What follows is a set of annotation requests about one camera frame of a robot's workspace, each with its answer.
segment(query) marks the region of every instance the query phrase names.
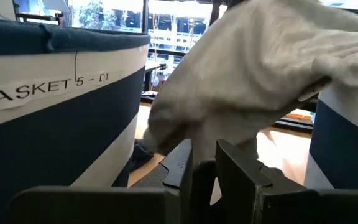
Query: navy and white basket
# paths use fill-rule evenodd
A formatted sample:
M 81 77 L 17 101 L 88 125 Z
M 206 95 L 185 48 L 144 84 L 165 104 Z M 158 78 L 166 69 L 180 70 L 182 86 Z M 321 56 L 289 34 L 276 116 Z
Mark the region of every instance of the navy and white basket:
M 0 21 L 0 222 L 21 190 L 113 184 L 132 154 L 149 42 Z

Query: desk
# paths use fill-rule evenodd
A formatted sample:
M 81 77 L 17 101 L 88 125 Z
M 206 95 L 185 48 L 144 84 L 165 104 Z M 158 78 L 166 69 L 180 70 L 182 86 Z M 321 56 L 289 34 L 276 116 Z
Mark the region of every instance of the desk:
M 152 76 L 152 72 L 158 68 L 164 70 L 166 68 L 166 64 L 161 64 L 154 61 L 146 62 L 144 89 L 142 91 L 142 98 L 140 99 L 144 103 L 153 103 L 153 100 L 157 95 L 157 92 L 150 91 L 150 79 Z
M 156 69 L 165 69 L 165 64 L 161 64 L 161 63 L 157 63 L 157 62 L 153 62 L 153 61 L 147 61 L 146 62 L 146 68 L 145 68 L 145 80 L 144 80 L 144 91 L 149 91 L 150 90 L 150 78 L 151 78 L 151 74 L 154 70 Z
M 140 104 L 139 112 L 137 114 L 136 133 L 135 133 L 136 139 L 142 139 L 145 130 L 149 126 L 147 124 L 147 120 L 149 119 L 150 109 L 151 109 L 151 104 L 149 103 Z M 140 180 L 145 175 L 147 175 L 150 171 L 154 169 L 154 167 L 156 167 L 159 164 L 159 162 L 161 162 L 163 158 L 164 156 L 160 154 L 154 154 L 154 157 L 150 161 L 144 164 L 141 168 L 135 170 L 134 172 L 131 172 L 131 174 L 129 175 L 128 186 L 132 186 L 138 180 Z

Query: blue stripe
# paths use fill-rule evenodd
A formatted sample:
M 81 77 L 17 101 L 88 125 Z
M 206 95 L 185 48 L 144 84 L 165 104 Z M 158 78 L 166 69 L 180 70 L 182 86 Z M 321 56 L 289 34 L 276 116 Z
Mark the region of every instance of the blue stripe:
M 358 189 L 358 127 L 319 100 L 310 154 L 336 189 Z
M 0 55 L 113 51 L 150 43 L 147 34 L 0 20 Z
M 21 190 L 70 185 L 104 152 L 137 114 L 143 76 L 0 124 L 0 221 Z

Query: white stripe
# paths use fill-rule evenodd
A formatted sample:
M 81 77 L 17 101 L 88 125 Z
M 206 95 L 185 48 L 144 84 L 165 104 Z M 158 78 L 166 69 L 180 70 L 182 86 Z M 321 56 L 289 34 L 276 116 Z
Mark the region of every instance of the white stripe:
M 319 99 L 337 114 L 358 126 L 358 90 L 335 83 L 322 91 Z
M 124 77 L 122 71 L 98 71 L 75 77 L 52 77 L 0 85 L 0 110 L 22 106 L 30 101 L 62 95 L 86 88 L 99 88 Z
M 333 189 L 333 185 L 321 171 L 316 161 L 309 154 L 303 185 L 309 189 Z
M 71 88 L 68 91 L 51 93 L 40 98 L 34 96 L 16 105 L 8 105 L 9 109 L 0 110 L 0 124 L 43 108 L 61 103 L 100 88 L 133 74 L 145 66 L 149 46 L 114 52 L 78 52 L 76 58 L 77 77 L 97 77 L 99 73 L 110 72 L 109 79 L 102 85 L 84 85 L 82 88 Z M 75 53 L 0 56 L 0 87 L 14 90 L 13 87 L 23 83 L 40 83 L 45 80 L 74 80 Z
M 71 186 L 110 187 L 134 150 L 135 118 L 118 138 L 79 176 Z

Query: fabric bin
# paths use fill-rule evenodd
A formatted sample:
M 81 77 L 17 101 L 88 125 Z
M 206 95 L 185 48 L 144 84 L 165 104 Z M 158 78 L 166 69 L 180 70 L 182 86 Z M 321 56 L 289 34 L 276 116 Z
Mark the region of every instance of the fabric bin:
M 30 187 L 113 184 L 132 155 L 149 42 L 0 20 L 0 223 Z
M 320 93 L 310 155 L 333 188 L 358 189 L 358 90 L 335 83 Z M 307 171 L 305 182 L 316 177 Z

